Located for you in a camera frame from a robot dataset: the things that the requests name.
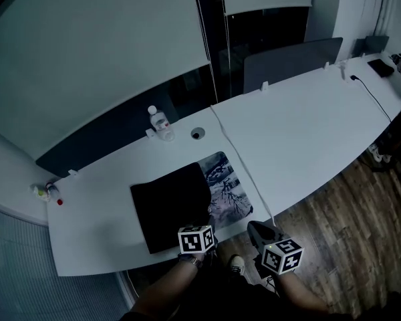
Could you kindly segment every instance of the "white desk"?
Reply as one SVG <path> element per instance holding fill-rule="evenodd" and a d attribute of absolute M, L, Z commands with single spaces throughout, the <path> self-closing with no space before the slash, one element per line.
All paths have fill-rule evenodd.
<path fill-rule="evenodd" d="M 214 106 L 261 196 L 276 215 L 327 183 L 354 161 L 401 111 L 401 76 L 380 78 L 367 64 L 347 62 L 346 80 L 330 66 Z"/>
<path fill-rule="evenodd" d="M 218 230 L 219 241 L 247 229 L 250 220 L 270 218 L 250 178 L 208 108 L 173 124 L 172 142 L 140 139 L 56 183 L 64 204 L 48 203 L 49 233 L 59 276 L 117 272 L 175 258 L 179 247 L 150 254 L 130 186 L 146 183 L 223 151 L 254 207 L 248 217 Z M 191 138 L 195 127 L 205 137 Z"/>
<path fill-rule="evenodd" d="M 349 165 L 387 127 L 388 121 L 361 78 L 393 118 L 401 98 L 366 64 L 348 62 L 347 82 L 330 66 L 273 84 L 214 106 L 226 133 L 275 215 L 303 199 Z M 129 186 L 164 176 L 223 151 L 235 169 L 254 213 L 216 233 L 219 241 L 246 230 L 268 212 L 227 142 L 213 112 L 200 111 L 174 125 L 175 141 L 140 139 L 57 182 L 64 204 L 49 203 L 51 245 L 60 276 L 104 274 L 174 258 L 178 249 L 149 254 Z M 190 132 L 203 127 L 206 136 Z"/>

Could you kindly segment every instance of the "black cloth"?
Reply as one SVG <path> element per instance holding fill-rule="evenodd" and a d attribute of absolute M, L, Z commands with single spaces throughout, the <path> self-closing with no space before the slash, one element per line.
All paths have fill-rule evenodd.
<path fill-rule="evenodd" d="M 379 154 L 394 155 L 401 146 L 401 112 L 375 141 Z"/>
<path fill-rule="evenodd" d="M 288 317 L 312 319 L 289 304 L 285 299 L 264 286 L 253 286 L 243 276 L 228 277 L 220 272 L 196 277 L 185 294 L 178 312 L 172 320 L 286 320 Z M 349 319 L 347 315 L 329 315 L 328 319 Z M 152 321 L 134 312 L 125 314 L 120 321 Z"/>
<path fill-rule="evenodd" d="M 130 187 L 150 253 L 178 246 L 178 230 L 207 225 L 211 192 L 199 163 Z"/>

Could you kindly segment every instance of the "wooden floor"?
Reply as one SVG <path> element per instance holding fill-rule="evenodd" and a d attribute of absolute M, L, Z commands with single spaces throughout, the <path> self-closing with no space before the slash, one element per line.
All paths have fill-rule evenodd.
<path fill-rule="evenodd" d="M 396 170 L 373 173 L 364 153 L 343 172 L 275 217 L 279 228 L 298 239 L 305 255 L 296 274 L 332 312 L 358 317 L 401 293 L 401 178 Z M 247 233 L 220 244 L 223 262 L 238 253 L 247 279 L 262 283 Z"/>

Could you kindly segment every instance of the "black cable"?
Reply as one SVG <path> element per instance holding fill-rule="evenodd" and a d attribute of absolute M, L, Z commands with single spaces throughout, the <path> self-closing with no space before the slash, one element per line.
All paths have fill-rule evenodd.
<path fill-rule="evenodd" d="M 385 109 L 383 109 L 383 107 L 382 107 L 382 105 L 380 104 L 380 102 L 377 101 L 377 99 L 374 97 L 374 95 L 371 93 L 371 91 L 369 91 L 369 89 L 367 88 L 367 86 L 365 85 L 365 83 L 363 83 L 363 81 L 362 81 L 360 78 L 357 78 L 355 75 L 352 75 L 350 78 L 351 78 L 352 81 L 355 81 L 355 80 L 361 81 L 361 83 L 364 85 L 364 87 L 366 87 L 367 91 L 370 93 L 370 95 L 373 97 L 373 99 L 375 99 L 375 101 L 379 104 L 380 108 L 383 110 L 383 113 L 386 114 L 386 116 L 387 116 L 388 119 L 389 119 L 389 122 L 392 122 L 392 120 L 391 120 L 390 117 L 388 116 L 388 113 L 386 113 Z"/>

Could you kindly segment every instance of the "small bottle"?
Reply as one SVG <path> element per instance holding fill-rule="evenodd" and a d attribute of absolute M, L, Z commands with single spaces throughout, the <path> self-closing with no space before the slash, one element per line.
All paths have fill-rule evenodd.
<path fill-rule="evenodd" d="M 47 192 L 52 200 L 54 200 L 58 205 L 62 205 L 63 201 L 61 199 L 61 195 L 59 194 L 58 189 L 53 185 L 53 183 L 46 184 Z"/>
<path fill-rule="evenodd" d="M 147 111 L 150 113 L 150 122 L 159 138 L 167 142 L 174 140 L 175 135 L 165 113 L 161 110 L 157 110 L 155 106 L 150 106 Z"/>

